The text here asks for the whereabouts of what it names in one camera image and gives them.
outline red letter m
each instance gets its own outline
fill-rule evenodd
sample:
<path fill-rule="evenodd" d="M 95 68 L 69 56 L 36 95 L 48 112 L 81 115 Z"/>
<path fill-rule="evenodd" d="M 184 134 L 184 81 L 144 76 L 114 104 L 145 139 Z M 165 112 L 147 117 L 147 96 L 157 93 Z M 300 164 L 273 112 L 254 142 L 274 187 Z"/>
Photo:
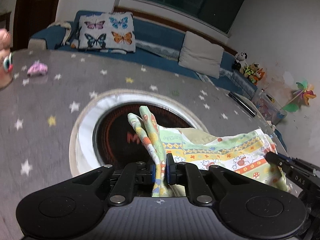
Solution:
<path fill-rule="evenodd" d="M 132 134 L 128 132 L 127 133 L 127 142 L 130 143 L 130 142 L 134 142 L 134 141 L 136 141 L 137 144 L 139 144 L 140 143 L 139 136 L 136 133 L 132 136 Z"/>

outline transparent plastic bin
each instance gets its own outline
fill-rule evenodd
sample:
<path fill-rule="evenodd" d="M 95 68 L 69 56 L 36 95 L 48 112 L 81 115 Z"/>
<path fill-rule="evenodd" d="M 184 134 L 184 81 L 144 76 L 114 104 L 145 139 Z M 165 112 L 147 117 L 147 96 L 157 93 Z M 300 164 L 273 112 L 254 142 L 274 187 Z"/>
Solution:
<path fill-rule="evenodd" d="M 265 92 L 260 89 L 255 92 L 251 102 L 256 106 L 264 119 L 266 121 L 271 121 L 274 125 L 287 116 L 287 112 L 281 109 L 281 106 L 277 101 L 272 102 Z"/>

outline orange butterfly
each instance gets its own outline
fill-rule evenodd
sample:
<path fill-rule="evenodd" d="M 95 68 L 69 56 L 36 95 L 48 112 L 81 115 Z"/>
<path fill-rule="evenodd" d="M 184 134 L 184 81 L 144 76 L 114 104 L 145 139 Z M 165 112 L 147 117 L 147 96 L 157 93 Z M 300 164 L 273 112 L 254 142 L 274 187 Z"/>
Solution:
<path fill-rule="evenodd" d="M 112 33 L 116 43 L 120 43 L 123 41 L 123 43 L 126 42 L 127 44 L 131 45 L 131 43 L 132 43 L 132 40 L 131 40 L 132 34 L 131 33 L 127 33 L 125 35 L 121 35 L 121 34 L 115 33 L 115 32 L 111 32 L 111 33 Z"/>

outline cartoon eye ring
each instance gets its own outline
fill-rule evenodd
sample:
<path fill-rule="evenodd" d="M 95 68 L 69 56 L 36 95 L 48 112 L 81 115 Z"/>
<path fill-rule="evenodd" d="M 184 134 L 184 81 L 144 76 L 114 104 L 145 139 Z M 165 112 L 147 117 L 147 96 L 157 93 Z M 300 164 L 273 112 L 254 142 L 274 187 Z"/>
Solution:
<path fill-rule="evenodd" d="M 5 72 L 11 72 L 13 65 L 12 65 L 12 53 L 9 56 L 6 56 L 3 60 L 3 68 Z"/>

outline yellow star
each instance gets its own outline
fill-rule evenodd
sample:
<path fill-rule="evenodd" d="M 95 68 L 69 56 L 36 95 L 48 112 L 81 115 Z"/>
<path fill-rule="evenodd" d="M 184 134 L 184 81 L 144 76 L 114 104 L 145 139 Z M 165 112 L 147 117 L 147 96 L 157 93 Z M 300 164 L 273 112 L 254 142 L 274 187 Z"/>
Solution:
<path fill-rule="evenodd" d="M 49 124 L 49 127 L 56 126 L 56 117 L 51 115 L 48 118 L 48 124 Z"/>
<path fill-rule="evenodd" d="M 130 83 L 130 84 L 133 83 L 133 79 L 132 79 L 132 78 L 125 78 L 125 81 L 126 81 L 127 83 Z"/>

